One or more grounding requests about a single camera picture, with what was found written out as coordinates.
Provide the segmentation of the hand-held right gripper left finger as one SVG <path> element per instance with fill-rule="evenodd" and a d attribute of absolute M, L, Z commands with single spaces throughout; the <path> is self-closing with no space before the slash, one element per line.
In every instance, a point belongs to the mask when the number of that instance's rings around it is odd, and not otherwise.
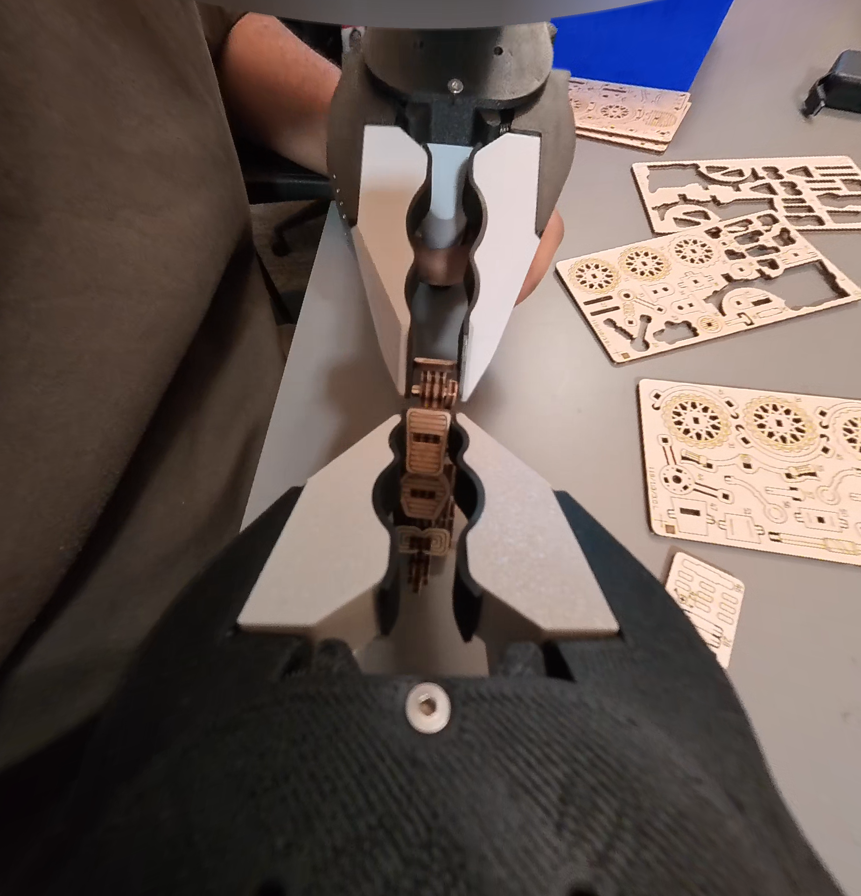
<path fill-rule="evenodd" d="M 400 422 L 391 416 L 307 480 L 238 615 L 243 631 L 338 640 L 353 651 L 379 636 L 391 536 L 373 490 L 393 462 Z"/>

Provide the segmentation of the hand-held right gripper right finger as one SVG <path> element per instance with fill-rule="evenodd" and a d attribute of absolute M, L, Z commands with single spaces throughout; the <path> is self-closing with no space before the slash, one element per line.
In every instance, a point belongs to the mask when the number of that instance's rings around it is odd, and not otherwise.
<path fill-rule="evenodd" d="M 513 644 L 607 639 L 619 624 L 555 490 L 464 413 L 453 430 L 453 610 L 489 664 Z"/>

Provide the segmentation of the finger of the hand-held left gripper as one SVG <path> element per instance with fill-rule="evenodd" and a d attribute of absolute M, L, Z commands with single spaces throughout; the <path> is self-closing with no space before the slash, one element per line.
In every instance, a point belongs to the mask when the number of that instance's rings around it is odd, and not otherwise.
<path fill-rule="evenodd" d="M 470 257 L 474 288 L 460 361 L 463 400 L 475 392 L 497 351 L 539 247 L 539 158 L 540 137 L 513 132 L 473 156 L 469 181 L 482 215 Z"/>
<path fill-rule="evenodd" d="M 427 150 L 397 126 L 365 126 L 356 223 L 350 229 L 378 346 L 393 387 L 406 393 L 414 251 L 407 218 L 428 174 Z"/>

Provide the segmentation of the wooden motorcycle model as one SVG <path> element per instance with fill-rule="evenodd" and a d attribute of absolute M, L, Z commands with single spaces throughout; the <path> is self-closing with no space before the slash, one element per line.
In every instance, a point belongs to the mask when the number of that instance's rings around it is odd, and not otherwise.
<path fill-rule="evenodd" d="M 456 466 L 449 437 L 460 386 L 453 360 L 417 357 L 413 372 L 402 417 L 405 451 L 393 519 L 406 582 L 418 595 L 433 564 L 449 554 L 454 540 Z"/>

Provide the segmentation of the person's left forearm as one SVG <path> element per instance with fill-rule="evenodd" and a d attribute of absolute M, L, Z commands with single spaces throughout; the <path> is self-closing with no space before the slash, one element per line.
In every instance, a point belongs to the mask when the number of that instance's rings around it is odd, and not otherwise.
<path fill-rule="evenodd" d="M 223 99 L 236 127 L 319 175 L 328 175 L 328 128 L 341 76 L 277 18 L 257 13 L 233 26 L 219 62 Z"/>

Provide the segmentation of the person's left hand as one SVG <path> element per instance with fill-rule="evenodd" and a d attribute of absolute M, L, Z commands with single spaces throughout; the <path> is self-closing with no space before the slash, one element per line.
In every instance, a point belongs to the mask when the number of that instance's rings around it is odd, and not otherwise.
<path fill-rule="evenodd" d="M 537 288 L 552 263 L 564 237 L 564 220 L 554 210 L 539 239 L 539 245 L 525 276 L 520 293 L 515 300 L 519 305 Z M 415 237 L 413 249 L 420 280 L 434 287 L 451 287 L 461 283 L 469 262 L 469 247 L 463 244 L 444 248 L 429 248 L 421 238 Z"/>

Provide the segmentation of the black office chair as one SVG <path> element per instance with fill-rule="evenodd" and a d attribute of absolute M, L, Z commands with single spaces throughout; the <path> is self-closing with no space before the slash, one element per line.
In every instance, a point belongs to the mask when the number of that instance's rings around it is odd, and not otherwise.
<path fill-rule="evenodd" d="M 239 156 L 246 196 L 250 204 L 301 202 L 306 206 L 275 225 L 270 249 L 277 257 L 290 253 L 287 234 L 312 220 L 326 217 L 333 199 L 325 175 L 313 173 L 271 151 L 246 152 Z M 257 261 L 268 290 L 274 317 L 279 324 L 295 325 L 301 313 L 305 290 L 279 290 L 262 257 Z"/>

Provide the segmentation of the stack of wooden puzzle sheets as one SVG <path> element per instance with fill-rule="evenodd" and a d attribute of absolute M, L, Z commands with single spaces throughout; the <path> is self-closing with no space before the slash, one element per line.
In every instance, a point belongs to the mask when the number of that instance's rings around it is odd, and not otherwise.
<path fill-rule="evenodd" d="M 691 107 L 685 91 L 571 77 L 569 99 L 578 136 L 666 151 Z"/>

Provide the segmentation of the mostly empty wooden puzzle sheet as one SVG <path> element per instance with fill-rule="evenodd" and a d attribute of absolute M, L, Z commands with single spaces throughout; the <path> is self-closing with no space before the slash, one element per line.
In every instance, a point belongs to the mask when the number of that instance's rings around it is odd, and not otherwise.
<path fill-rule="evenodd" d="M 861 168 L 845 155 L 632 165 L 654 234 L 772 213 L 809 232 L 861 231 Z"/>

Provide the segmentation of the blue box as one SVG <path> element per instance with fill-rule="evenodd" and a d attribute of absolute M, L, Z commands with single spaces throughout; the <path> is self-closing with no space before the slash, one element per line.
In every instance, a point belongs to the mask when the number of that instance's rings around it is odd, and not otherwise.
<path fill-rule="evenodd" d="M 573 77 L 688 92 L 731 1 L 658 1 L 560 17 L 554 65 Z"/>

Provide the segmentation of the partly punched wooden puzzle sheet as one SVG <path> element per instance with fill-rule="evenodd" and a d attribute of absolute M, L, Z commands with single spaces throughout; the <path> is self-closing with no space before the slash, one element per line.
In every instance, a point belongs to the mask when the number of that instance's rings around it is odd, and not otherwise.
<path fill-rule="evenodd" d="M 861 301 L 861 287 L 771 211 L 556 265 L 615 364 Z"/>

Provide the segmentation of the slotted wooden sheet offcut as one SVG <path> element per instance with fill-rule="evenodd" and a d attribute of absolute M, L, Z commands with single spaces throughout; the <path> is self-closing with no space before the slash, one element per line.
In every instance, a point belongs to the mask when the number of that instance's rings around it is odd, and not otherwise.
<path fill-rule="evenodd" d="M 672 556 L 665 589 L 692 622 L 723 669 L 728 669 L 745 595 L 741 580 L 691 554 Z"/>

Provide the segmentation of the full wooden puzzle sheet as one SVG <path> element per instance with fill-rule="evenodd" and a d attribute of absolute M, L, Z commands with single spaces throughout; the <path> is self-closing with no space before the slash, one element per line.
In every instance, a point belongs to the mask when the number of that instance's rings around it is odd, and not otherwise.
<path fill-rule="evenodd" d="M 646 378 L 651 531 L 861 567 L 861 399 Z"/>

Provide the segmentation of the person's olive clothing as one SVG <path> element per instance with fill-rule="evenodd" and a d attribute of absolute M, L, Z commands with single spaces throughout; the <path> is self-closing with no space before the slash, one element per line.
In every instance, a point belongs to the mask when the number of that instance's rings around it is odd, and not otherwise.
<path fill-rule="evenodd" d="M 242 18 L 0 2 L 0 774 L 244 515 L 283 359 L 216 74 Z"/>

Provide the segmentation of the black power adapter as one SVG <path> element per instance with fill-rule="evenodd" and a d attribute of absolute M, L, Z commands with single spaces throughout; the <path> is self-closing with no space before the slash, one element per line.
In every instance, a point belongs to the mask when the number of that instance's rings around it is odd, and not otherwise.
<path fill-rule="evenodd" d="M 847 49 L 839 55 L 811 86 L 801 113 L 814 118 L 825 108 L 861 115 L 861 50 Z"/>

